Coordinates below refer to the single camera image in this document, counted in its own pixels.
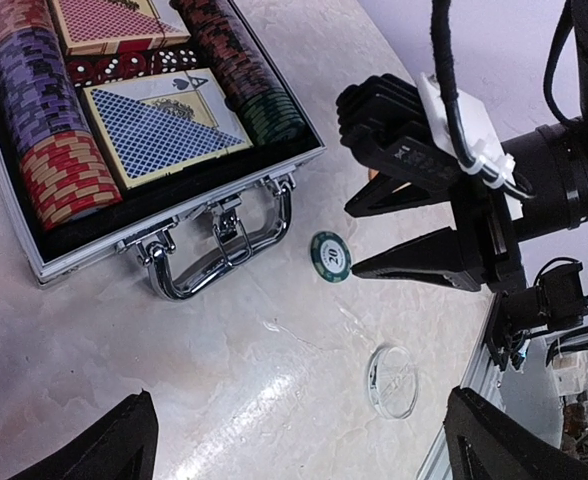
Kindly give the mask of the single green poker chip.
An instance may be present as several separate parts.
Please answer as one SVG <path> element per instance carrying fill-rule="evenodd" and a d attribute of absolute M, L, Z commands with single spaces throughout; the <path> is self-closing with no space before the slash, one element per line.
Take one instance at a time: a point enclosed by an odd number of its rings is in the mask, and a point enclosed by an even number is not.
<path fill-rule="evenodd" d="M 351 272 L 351 254 L 345 241 L 331 231 L 319 231 L 310 243 L 310 259 L 317 274 L 330 283 L 345 281 Z"/>

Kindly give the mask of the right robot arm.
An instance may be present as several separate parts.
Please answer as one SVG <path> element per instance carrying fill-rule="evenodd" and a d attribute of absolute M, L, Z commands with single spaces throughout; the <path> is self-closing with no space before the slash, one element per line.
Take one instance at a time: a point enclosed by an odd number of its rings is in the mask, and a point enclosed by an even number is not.
<path fill-rule="evenodd" d="M 411 280 L 476 292 L 526 286 L 519 245 L 588 221 L 588 1 L 568 1 L 546 62 L 543 91 L 568 38 L 576 43 L 581 113 L 501 142 L 483 105 L 457 87 L 450 5 L 433 5 L 436 72 L 390 74 L 337 98 L 340 141 L 374 178 L 346 204 L 355 218 L 446 203 L 454 225 L 353 265 L 363 279 Z"/>

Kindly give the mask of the blue playing card deck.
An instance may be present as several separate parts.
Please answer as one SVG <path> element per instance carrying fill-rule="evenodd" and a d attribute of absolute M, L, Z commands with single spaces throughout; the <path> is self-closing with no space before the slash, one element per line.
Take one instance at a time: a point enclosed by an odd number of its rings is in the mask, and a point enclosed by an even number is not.
<path fill-rule="evenodd" d="M 253 147 L 208 68 L 86 87 L 81 102 L 123 190 Z"/>

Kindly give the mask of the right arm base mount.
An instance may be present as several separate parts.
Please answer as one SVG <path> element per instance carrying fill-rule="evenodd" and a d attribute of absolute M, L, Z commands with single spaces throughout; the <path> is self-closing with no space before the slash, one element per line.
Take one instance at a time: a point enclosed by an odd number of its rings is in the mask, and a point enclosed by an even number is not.
<path fill-rule="evenodd" d="M 520 369 L 532 339 L 583 324 L 588 295 L 583 291 L 582 271 L 579 260 L 556 257 L 541 268 L 530 287 L 496 296 L 483 341 L 501 372 Z"/>

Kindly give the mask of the green poker chip stack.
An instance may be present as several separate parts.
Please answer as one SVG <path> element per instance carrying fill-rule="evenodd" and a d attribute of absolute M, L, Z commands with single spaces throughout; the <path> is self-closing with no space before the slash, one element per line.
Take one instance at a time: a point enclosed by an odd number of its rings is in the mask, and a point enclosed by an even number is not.
<path fill-rule="evenodd" d="M 274 88 L 253 96 L 238 111 L 256 146 L 298 138 L 306 124 L 288 93 Z"/>

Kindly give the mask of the red playing card deck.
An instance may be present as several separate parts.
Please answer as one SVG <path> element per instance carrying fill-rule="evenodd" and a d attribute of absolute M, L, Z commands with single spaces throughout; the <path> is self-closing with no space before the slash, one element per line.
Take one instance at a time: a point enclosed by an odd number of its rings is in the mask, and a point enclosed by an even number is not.
<path fill-rule="evenodd" d="M 49 5 L 70 56 L 144 52 L 191 37 L 169 1 L 58 0 Z"/>

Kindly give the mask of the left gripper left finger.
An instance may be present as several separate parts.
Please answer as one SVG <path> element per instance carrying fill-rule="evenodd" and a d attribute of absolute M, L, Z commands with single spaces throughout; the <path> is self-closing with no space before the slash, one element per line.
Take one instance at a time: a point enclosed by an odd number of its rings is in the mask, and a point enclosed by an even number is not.
<path fill-rule="evenodd" d="M 67 445 L 14 477 L 151 479 L 158 432 L 151 394 L 131 394 Z"/>

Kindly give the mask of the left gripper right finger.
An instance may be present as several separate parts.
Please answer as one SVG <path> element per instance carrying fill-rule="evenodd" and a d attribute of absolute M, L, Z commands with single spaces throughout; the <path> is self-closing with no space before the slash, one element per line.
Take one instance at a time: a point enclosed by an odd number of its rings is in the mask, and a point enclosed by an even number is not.
<path fill-rule="evenodd" d="M 455 479 L 588 479 L 588 465 L 550 446 L 470 388 L 456 387 L 444 420 Z"/>

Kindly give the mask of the aluminium poker case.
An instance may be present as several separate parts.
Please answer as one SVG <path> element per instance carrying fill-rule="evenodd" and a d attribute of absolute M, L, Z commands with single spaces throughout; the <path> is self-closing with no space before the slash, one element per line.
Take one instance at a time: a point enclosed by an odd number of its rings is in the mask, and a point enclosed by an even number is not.
<path fill-rule="evenodd" d="M 0 1 L 0 190 L 41 285 L 136 250 L 191 298 L 283 239 L 323 149 L 232 1 Z"/>

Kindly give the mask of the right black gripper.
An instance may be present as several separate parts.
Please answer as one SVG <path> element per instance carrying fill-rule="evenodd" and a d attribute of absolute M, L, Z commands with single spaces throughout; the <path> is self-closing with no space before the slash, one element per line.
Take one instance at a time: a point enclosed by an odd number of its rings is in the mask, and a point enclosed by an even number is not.
<path fill-rule="evenodd" d="M 376 179 L 382 180 L 383 174 Z M 448 190 L 430 192 L 411 183 L 392 193 L 368 182 L 346 204 L 354 218 L 372 217 L 449 200 Z M 456 230 L 445 227 L 354 264 L 361 279 L 407 280 L 462 291 L 517 293 L 525 273 L 507 201 L 476 179 L 460 179 L 450 189 Z"/>

